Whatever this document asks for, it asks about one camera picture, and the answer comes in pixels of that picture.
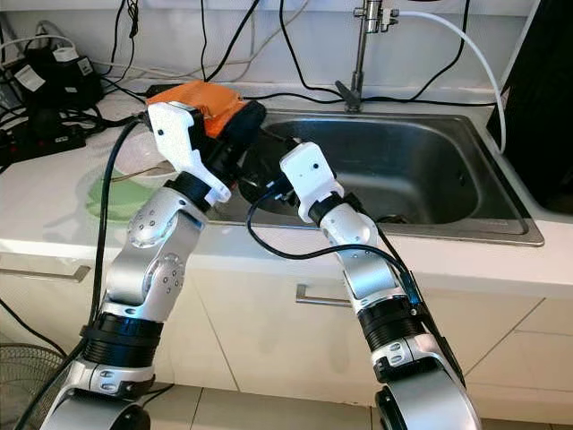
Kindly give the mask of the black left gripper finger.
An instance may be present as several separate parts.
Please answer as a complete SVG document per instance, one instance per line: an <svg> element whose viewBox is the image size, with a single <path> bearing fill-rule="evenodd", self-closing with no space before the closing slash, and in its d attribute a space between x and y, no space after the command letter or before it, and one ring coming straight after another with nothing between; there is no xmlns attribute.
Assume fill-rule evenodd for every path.
<svg viewBox="0 0 573 430"><path fill-rule="evenodd" d="M237 149L249 149L261 134L267 109L259 101L247 101L227 120L227 143Z"/></svg>

